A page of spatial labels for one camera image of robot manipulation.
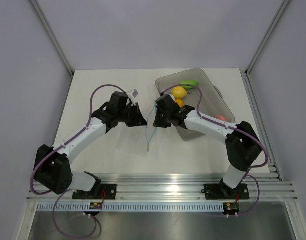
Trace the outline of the clear zip top bag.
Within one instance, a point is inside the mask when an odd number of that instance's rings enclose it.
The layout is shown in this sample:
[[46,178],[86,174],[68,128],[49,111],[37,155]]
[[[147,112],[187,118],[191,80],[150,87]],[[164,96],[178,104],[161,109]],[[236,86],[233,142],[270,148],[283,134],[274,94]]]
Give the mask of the clear zip top bag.
[[115,149],[123,154],[145,157],[150,150],[152,139],[157,133],[157,128],[152,126],[155,114],[156,104],[154,103],[145,118],[146,126],[123,127]]

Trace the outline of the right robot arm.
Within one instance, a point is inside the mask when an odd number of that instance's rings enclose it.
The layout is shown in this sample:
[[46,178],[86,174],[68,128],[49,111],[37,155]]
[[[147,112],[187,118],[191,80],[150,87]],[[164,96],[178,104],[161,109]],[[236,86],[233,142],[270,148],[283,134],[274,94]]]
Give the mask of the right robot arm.
[[184,105],[180,107],[170,95],[162,95],[156,100],[154,127],[171,126],[202,133],[218,140],[226,147],[229,167],[220,183],[204,186],[207,200],[247,200],[246,185],[242,181],[254,168],[254,161],[261,153],[268,152],[260,142],[252,126],[245,121],[233,124],[206,116],[197,108]]

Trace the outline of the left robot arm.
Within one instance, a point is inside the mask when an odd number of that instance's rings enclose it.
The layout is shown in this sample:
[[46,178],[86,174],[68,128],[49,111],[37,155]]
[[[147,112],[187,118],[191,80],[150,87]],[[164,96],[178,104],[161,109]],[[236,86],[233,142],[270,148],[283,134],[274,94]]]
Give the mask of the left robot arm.
[[135,102],[137,94],[135,89],[127,93],[114,92],[108,102],[90,112],[85,126],[73,136],[53,146],[40,146],[36,153],[32,180],[57,195],[73,190],[86,199],[100,197],[101,180],[89,172],[71,171],[71,164],[92,142],[119,123],[129,128],[147,125]]

